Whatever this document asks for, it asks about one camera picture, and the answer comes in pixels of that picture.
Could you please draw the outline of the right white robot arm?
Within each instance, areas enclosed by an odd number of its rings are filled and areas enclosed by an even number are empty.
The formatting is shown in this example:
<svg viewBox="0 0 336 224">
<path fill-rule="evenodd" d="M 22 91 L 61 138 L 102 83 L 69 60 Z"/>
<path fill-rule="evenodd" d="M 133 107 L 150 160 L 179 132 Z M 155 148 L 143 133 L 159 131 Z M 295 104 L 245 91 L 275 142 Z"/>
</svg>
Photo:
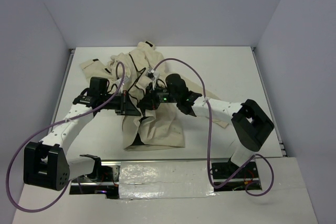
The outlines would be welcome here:
<svg viewBox="0 0 336 224">
<path fill-rule="evenodd" d="M 139 138 L 156 148 L 184 147 L 183 129 L 177 112 L 209 118 L 221 127 L 234 127 L 239 144 L 227 163 L 226 173 L 240 177 L 246 172 L 245 162 L 255 153 L 274 129 L 268 115 L 254 100 L 225 102 L 203 86 L 170 73 L 164 81 L 152 73 L 140 79 L 144 95 L 137 107 L 144 117 L 139 126 Z"/>
</svg>

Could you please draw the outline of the beige jacket black lining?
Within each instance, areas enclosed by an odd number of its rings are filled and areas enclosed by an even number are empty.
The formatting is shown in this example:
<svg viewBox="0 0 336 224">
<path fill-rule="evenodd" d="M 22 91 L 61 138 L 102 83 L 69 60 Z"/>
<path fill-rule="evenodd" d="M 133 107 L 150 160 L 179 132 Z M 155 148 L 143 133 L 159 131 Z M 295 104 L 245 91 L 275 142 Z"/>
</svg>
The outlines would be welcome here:
<svg viewBox="0 0 336 224">
<path fill-rule="evenodd" d="M 111 56 L 107 64 L 99 59 L 90 59 L 80 64 L 89 81 L 92 77 L 109 80 L 109 93 L 115 91 L 114 84 L 124 73 L 129 81 L 123 86 L 128 90 L 131 101 L 136 104 L 145 95 L 145 88 L 151 83 L 145 73 L 160 64 L 158 71 L 164 79 L 171 72 L 163 55 L 149 42 L 140 42 L 131 52 Z M 145 111 L 141 116 L 124 116 L 122 119 L 122 146 L 126 151 L 153 151 L 169 148 L 184 148 L 185 139 L 178 110 L 172 103 L 160 104 L 154 111 Z"/>
</svg>

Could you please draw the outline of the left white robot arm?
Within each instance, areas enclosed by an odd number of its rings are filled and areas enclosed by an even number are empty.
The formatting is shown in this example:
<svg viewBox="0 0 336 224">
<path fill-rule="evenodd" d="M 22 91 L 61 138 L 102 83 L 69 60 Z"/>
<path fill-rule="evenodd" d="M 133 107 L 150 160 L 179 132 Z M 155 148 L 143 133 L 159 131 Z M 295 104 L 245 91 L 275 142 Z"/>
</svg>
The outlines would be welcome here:
<svg viewBox="0 0 336 224">
<path fill-rule="evenodd" d="M 69 180 L 85 175 L 90 181 L 102 177 L 101 158 L 81 154 L 67 159 L 67 152 L 83 128 L 101 110 L 114 110 L 117 115 L 139 116 L 140 112 L 123 88 L 128 77 L 117 80 L 117 90 L 108 92 L 108 79 L 92 77 L 90 86 L 78 95 L 60 124 L 39 142 L 29 142 L 24 149 L 25 184 L 62 190 Z"/>
</svg>

